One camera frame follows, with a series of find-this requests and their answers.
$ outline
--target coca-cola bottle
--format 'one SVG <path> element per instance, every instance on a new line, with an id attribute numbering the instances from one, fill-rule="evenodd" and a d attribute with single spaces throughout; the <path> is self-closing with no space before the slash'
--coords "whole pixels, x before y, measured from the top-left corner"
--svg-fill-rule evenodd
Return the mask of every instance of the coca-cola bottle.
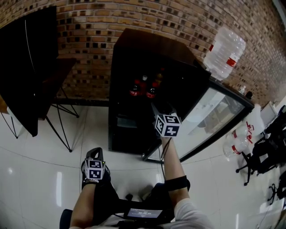
<path id="1" fill-rule="evenodd" d="M 140 90 L 141 90 L 140 94 L 141 95 L 145 95 L 146 94 L 147 78 L 148 78 L 147 76 L 143 76 L 142 80 L 140 82 Z"/>
<path id="2" fill-rule="evenodd" d="M 132 85 L 129 94 L 131 96 L 138 96 L 140 95 L 140 80 L 134 80 L 134 84 Z"/>
<path id="3" fill-rule="evenodd" d="M 146 96 L 148 98 L 155 98 L 155 96 L 157 94 L 157 89 L 158 89 L 158 83 L 157 82 L 153 82 L 152 83 L 152 87 L 149 88 L 149 90 L 146 93 Z"/>

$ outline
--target fiducial marker cube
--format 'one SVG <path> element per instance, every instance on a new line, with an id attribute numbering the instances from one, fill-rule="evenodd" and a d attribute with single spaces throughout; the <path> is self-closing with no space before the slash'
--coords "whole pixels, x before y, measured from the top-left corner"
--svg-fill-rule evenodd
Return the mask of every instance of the fiducial marker cube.
<path id="1" fill-rule="evenodd" d="M 102 180 L 105 171 L 105 161 L 85 160 L 85 176 L 90 180 Z"/>
<path id="2" fill-rule="evenodd" d="M 176 137 L 179 132 L 181 121 L 176 114 L 157 115 L 155 128 L 162 137 Z"/>

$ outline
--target black cabinet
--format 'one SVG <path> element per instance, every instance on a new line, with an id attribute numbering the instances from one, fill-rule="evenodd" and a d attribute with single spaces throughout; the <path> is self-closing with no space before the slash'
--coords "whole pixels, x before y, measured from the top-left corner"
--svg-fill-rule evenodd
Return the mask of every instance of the black cabinet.
<path id="1" fill-rule="evenodd" d="M 154 99 L 131 96 L 135 79 L 148 84 L 164 68 Z M 151 103 L 169 103 L 183 120 L 206 92 L 210 73 L 186 45 L 159 35 L 125 29 L 114 47 L 109 97 L 109 150 L 150 154 L 158 148 Z"/>
<path id="2" fill-rule="evenodd" d="M 38 134 L 37 93 L 58 56 L 56 7 L 0 29 L 0 94 L 32 136 Z"/>

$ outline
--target soda bottle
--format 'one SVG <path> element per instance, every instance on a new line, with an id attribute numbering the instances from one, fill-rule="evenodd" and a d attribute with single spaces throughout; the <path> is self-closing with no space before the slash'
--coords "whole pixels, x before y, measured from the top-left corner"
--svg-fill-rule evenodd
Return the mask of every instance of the soda bottle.
<path id="1" fill-rule="evenodd" d="M 148 98 L 155 98 L 155 96 L 157 94 L 157 88 L 158 88 L 158 83 L 153 82 L 152 87 L 147 91 L 146 96 Z"/>
<path id="2" fill-rule="evenodd" d="M 148 78 L 147 76 L 143 76 L 142 80 L 140 82 L 140 88 L 141 88 L 140 94 L 141 95 L 145 95 L 146 94 L 147 78 Z"/>
<path id="3" fill-rule="evenodd" d="M 155 77 L 155 82 L 158 84 L 158 86 L 160 86 L 160 84 L 163 80 L 163 71 L 164 70 L 165 70 L 164 68 L 161 68 L 161 72 L 159 72 Z"/>
<path id="4" fill-rule="evenodd" d="M 129 94 L 131 96 L 138 96 L 140 95 L 140 80 L 134 80 L 134 84 L 132 85 Z"/>

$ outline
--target brick wall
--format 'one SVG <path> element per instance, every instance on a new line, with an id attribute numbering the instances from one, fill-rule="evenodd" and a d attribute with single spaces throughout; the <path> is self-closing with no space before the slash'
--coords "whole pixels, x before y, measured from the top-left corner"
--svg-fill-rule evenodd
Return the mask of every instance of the brick wall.
<path id="1" fill-rule="evenodd" d="M 284 26 L 271 0 L 1 0 L 0 27 L 56 5 L 59 56 L 77 63 L 64 82 L 71 98 L 107 100 L 112 52 L 125 28 L 144 30 L 186 44 L 202 61 L 217 29 L 226 26 L 247 48 L 225 80 L 246 85 L 260 104 L 280 101 L 286 91 Z"/>

